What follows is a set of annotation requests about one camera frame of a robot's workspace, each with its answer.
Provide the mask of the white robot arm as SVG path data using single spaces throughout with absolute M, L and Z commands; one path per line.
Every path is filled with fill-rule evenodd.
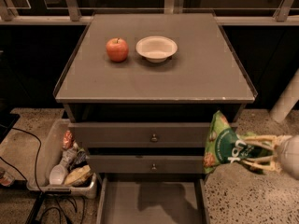
M 241 162 L 253 169 L 284 172 L 299 179 L 299 135 L 255 135 L 244 138 L 247 145 L 261 147 L 272 154 L 259 158 L 246 158 Z

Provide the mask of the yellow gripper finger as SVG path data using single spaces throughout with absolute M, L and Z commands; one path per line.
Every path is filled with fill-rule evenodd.
M 242 160 L 241 163 L 247 165 L 252 171 L 262 170 L 277 173 L 282 171 L 281 165 L 277 163 L 273 156 L 247 158 Z
M 278 145 L 278 138 L 275 135 L 254 135 L 243 138 L 246 144 L 261 147 L 267 150 L 274 150 Z

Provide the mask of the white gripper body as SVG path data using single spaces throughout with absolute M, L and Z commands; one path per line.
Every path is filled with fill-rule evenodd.
M 274 158 L 281 165 L 281 172 L 299 180 L 299 135 L 278 136 Z

